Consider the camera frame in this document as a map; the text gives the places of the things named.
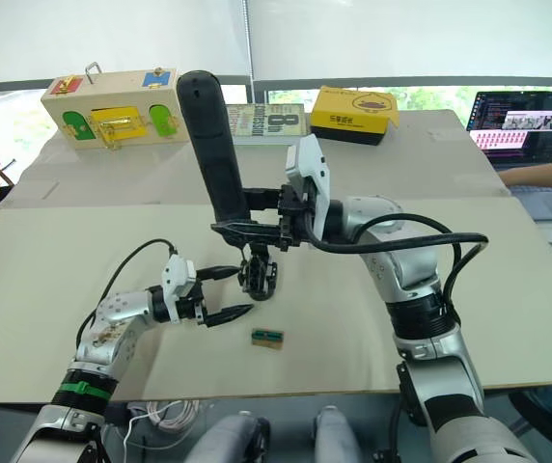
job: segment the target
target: window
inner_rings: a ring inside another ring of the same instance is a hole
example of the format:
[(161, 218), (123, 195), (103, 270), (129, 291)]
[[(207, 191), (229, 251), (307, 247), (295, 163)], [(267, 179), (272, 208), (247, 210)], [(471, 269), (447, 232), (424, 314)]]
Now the window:
[(57, 125), (41, 105), (44, 90), (0, 92), (0, 167), (17, 182)]
[(227, 104), (246, 104), (248, 102), (245, 85), (223, 85), (222, 96)]
[[(509, 90), (547, 90), (552, 87), (532, 86), (437, 86), (437, 87), (359, 87), (360, 91), (382, 92), (394, 95), (400, 110), (452, 109), (466, 125), (477, 92)], [(306, 111), (313, 109), (318, 90), (288, 90), (267, 92), (270, 103), (303, 103)]]

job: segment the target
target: white tabletop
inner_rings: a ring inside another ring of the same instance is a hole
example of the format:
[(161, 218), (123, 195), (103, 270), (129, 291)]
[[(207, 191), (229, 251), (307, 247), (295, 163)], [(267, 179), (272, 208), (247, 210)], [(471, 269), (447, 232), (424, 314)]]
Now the white tabletop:
[[(321, 140), (332, 195), (394, 198), (502, 196), (508, 191), (455, 113), (402, 111), (375, 146)], [(236, 147), (243, 186), (287, 181), (287, 147)], [(189, 143), (74, 150), (58, 132), (0, 208), (208, 204)]]
[[(487, 387), (552, 383), (552, 250), (511, 198), (400, 201), (490, 246), (458, 278), (463, 334)], [(258, 214), (264, 221), (271, 213)], [(170, 238), (197, 267), (237, 264), (210, 231), (209, 206), (0, 210), (0, 402), (48, 401), (74, 351), (80, 321), (138, 244)], [(158, 282), (164, 249), (150, 249), (114, 290)], [(441, 248), (444, 276), (449, 247)], [(273, 251), (273, 298), (215, 328), (185, 322), (146, 334), (116, 399), (394, 391), (399, 361), (384, 304), (362, 261), (317, 250)], [(235, 279), (206, 283), (212, 309), (248, 301)], [(285, 332), (282, 351), (251, 345), (252, 328)]]

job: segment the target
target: yellow box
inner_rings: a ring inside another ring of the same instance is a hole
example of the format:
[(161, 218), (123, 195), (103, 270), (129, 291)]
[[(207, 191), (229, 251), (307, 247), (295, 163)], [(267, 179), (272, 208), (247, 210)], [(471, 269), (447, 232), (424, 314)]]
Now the yellow box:
[(399, 126), (392, 95), (323, 86), (311, 113), (311, 131), (319, 138), (378, 145), (388, 121)]

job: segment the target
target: book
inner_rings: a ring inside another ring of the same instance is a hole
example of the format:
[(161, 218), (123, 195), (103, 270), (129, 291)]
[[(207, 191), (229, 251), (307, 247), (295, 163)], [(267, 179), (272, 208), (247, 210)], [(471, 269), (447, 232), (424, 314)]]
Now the book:
[(234, 145), (294, 145), (308, 135), (303, 104), (228, 104)]

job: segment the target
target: chair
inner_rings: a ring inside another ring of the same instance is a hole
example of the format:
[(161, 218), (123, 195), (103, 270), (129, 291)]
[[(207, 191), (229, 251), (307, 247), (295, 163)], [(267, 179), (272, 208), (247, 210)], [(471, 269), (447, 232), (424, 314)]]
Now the chair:
[(525, 425), (519, 421), (511, 426), (516, 437), (522, 436), (531, 428), (535, 428), (542, 436), (552, 442), (552, 414), (539, 407), (524, 392), (509, 394), (510, 402), (525, 419)]

